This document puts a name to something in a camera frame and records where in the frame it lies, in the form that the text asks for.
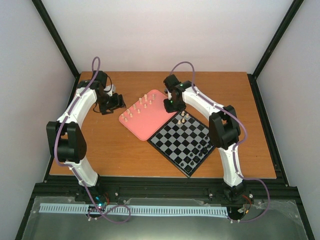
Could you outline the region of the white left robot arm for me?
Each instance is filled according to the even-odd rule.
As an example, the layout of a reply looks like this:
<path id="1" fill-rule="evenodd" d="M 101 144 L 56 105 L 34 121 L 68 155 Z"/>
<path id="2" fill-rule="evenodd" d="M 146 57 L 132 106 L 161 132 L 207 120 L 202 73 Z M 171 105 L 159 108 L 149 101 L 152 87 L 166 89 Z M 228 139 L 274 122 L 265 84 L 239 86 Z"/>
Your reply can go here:
<path id="1" fill-rule="evenodd" d="M 65 112 L 46 125 L 50 154 L 59 166 L 69 168 L 81 186 L 88 187 L 86 195 L 95 202 L 103 198 L 104 188 L 97 184 L 99 175 L 86 157 L 87 143 L 81 127 L 94 104 L 101 115 L 126 107 L 123 96 L 116 93 L 116 86 L 107 85 L 110 79 L 105 72 L 94 71 L 92 80 L 80 81 Z"/>

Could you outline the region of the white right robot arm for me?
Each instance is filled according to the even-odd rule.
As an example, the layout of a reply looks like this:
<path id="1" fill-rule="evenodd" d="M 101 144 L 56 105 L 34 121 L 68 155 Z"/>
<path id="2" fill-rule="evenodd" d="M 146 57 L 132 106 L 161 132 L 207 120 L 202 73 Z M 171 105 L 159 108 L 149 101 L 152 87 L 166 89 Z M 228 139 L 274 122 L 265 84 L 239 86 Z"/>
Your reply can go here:
<path id="1" fill-rule="evenodd" d="M 233 106 L 223 106 L 203 94 L 192 82 L 180 82 L 174 76 L 163 81 L 168 98 L 163 101 L 166 112 L 181 112 L 190 105 L 208 120 L 209 139 L 218 148 L 223 166 L 223 180 L 228 185 L 225 194 L 239 195 L 244 190 L 238 155 L 241 134 Z"/>

